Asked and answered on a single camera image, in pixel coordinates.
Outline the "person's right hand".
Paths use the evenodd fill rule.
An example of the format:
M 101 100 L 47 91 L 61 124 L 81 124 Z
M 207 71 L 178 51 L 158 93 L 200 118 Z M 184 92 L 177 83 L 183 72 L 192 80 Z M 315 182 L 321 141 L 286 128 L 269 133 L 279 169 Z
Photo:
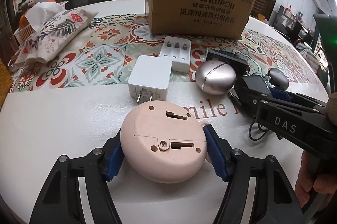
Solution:
M 308 170 L 309 153 L 303 151 L 301 167 L 298 173 L 298 179 L 295 184 L 295 195 L 299 201 L 300 207 L 306 205 L 310 199 L 310 190 L 314 189 L 317 193 L 334 195 L 336 192 L 336 177 L 321 175 L 313 181 Z

